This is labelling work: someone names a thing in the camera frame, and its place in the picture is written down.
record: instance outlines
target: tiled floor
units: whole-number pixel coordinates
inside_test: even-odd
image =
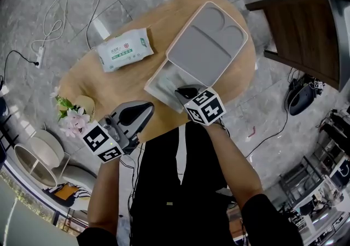
[[[45,12],[54,0],[0,0],[0,58],[4,61],[11,49],[22,52],[31,60],[36,57],[30,51],[30,43],[43,39],[42,22]],[[66,138],[60,132],[56,120],[54,101],[49,98],[62,76],[88,51],[85,42],[86,24],[91,16],[91,2],[97,0],[68,0],[67,23],[62,38],[48,42],[42,69],[36,69],[16,55],[11,55],[7,66],[6,87],[3,89],[9,108],[15,115],[11,119],[13,129],[25,142],[36,129],[44,127],[56,134],[66,152],[97,173],[97,163],[77,139]],[[102,41],[101,26],[105,34],[137,18],[167,0],[101,0],[89,31],[91,45]],[[248,12],[244,4],[256,0],[229,0],[237,6],[247,21],[256,50],[258,70],[248,90],[226,105],[228,113],[224,121],[233,140],[245,155],[284,124],[282,107],[287,91],[289,67],[263,58],[263,48],[270,44],[271,35],[262,12]],[[65,0],[53,7],[48,15],[45,31],[63,18]],[[0,64],[3,72],[4,62]],[[249,158],[258,171],[264,187],[270,186],[278,176],[309,154],[314,146],[317,130],[314,128],[335,104],[343,103],[344,93],[339,95],[327,87],[305,112],[289,117],[282,134],[271,138]]]

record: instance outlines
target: flower pot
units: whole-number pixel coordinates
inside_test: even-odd
[[[90,122],[92,122],[94,120],[95,102],[93,101],[93,99],[91,97],[85,96],[85,95],[79,95],[75,99],[74,104],[84,108],[87,115],[90,115]]]

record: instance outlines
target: white cable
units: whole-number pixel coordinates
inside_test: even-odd
[[[63,35],[63,32],[65,31],[68,0],[66,0],[65,7],[64,7],[64,9],[63,9],[63,21],[62,21],[62,20],[57,20],[57,21],[54,23],[54,25],[52,26],[50,32],[49,32],[48,34],[46,34],[46,32],[45,32],[46,17],[47,17],[47,15],[48,15],[49,11],[51,10],[51,8],[52,8],[57,2],[58,2],[58,0],[55,0],[55,1],[52,3],[52,5],[51,5],[50,8],[47,10],[47,12],[46,12],[46,14],[45,14],[45,16],[44,16],[44,21],[43,21],[43,33],[44,33],[44,35],[45,35],[45,38],[42,39],[42,40],[35,40],[35,41],[33,41],[33,42],[31,43],[31,45],[30,45],[32,52],[33,52],[34,54],[36,54],[36,55],[38,55],[38,53],[35,52],[35,51],[34,51],[34,48],[33,48],[33,44],[34,44],[35,42],[43,42],[43,44],[42,44],[42,46],[41,46],[41,47],[43,47],[44,44],[45,44],[45,42],[50,42],[50,41],[54,41],[54,40],[60,39],[60,38],[62,37],[62,35]],[[88,40],[88,29],[89,29],[89,27],[90,27],[90,24],[91,24],[91,22],[92,22],[92,19],[93,19],[93,17],[94,17],[94,14],[95,14],[95,12],[96,12],[96,9],[97,9],[99,3],[100,3],[100,0],[97,0],[96,6],[95,6],[95,8],[94,8],[94,10],[93,10],[93,12],[92,12],[92,14],[91,14],[91,18],[90,18],[90,20],[89,20],[89,23],[87,24],[87,28],[86,28],[86,32],[85,32],[86,44],[87,44],[87,46],[89,47],[89,49],[91,49],[91,46],[90,46],[89,40]],[[63,25],[63,29],[62,29],[62,31],[61,31],[61,34],[60,34],[58,37],[56,37],[56,38],[48,39],[48,37],[49,37],[52,33],[58,31],[58,30],[62,27],[62,25]]]

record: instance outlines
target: extension cord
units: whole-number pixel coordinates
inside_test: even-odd
[[[38,54],[37,54],[37,63],[36,68],[40,69],[43,63],[43,58],[44,58],[44,53],[45,53],[45,47],[40,47]]]
[[[67,15],[68,0],[66,0],[66,2],[65,2],[65,7],[64,7],[64,9],[63,9],[63,21],[62,21],[62,20],[57,20],[57,21],[54,23],[54,25],[52,26],[50,32],[49,32],[48,34],[46,34],[46,32],[45,32],[46,17],[47,17],[47,15],[48,15],[49,11],[51,10],[51,8],[52,8],[58,1],[59,1],[59,0],[55,0],[55,1],[52,3],[52,5],[51,5],[50,8],[47,10],[47,12],[46,12],[46,14],[45,14],[45,16],[44,16],[44,21],[43,21],[43,33],[44,33],[44,35],[45,35],[45,38],[44,38],[44,39],[41,39],[41,40],[35,40],[35,41],[33,41],[33,42],[30,44],[30,48],[31,48],[32,52],[37,56],[37,61],[39,62],[39,65],[37,66],[38,68],[40,68],[40,66],[42,65],[43,56],[44,56],[44,51],[45,51],[45,49],[44,49],[44,44],[45,44],[45,42],[49,42],[49,41],[54,41],[54,40],[60,39],[60,38],[62,37],[63,32],[64,32],[65,27],[66,27],[66,15]],[[100,0],[97,0],[96,6],[95,6],[95,8],[94,8],[93,11],[92,11],[91,18],[90,18],[90,20],[89,20],[89,22],[88,22],[88,24],[87,24],[87,28],[86,28],[86,32],[85,32],[86,44],[87,44],[87,46],[89,47],[89,49],[91,49],[91,46],[90,46],[89,40],[88,40],[88,29],[89,29],[89,27],[90,27],[90,24],[91,24],[91,22],[92,22],[92,19],[94,18],[94,15],[95,15],[95,12],[96,12],[96,9],[97,9],[99,3],[100,3]],[[59,35],[58,37],[52,38],[52,39],[48,39],[48,37],[49,37],[52,33],[58,31],[59,29],[61,29],[61,27],[63,27],[63,28],[62,28],[62,31],[61,31],[61,33],[60,33],[60,35]],[[33,44],[34,44],[35,42],[43,42],[43,44],[42,44],[41,47],[39,48],[39,51],[38,51],[38,52],[34,51],[34,48],[33,48]]]

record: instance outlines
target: white plastic package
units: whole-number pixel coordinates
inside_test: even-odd
[[[146,28],[129,30],[98,45],[95,49],[105,72],[115,71],[121,66],[140,61],[153,54]]]

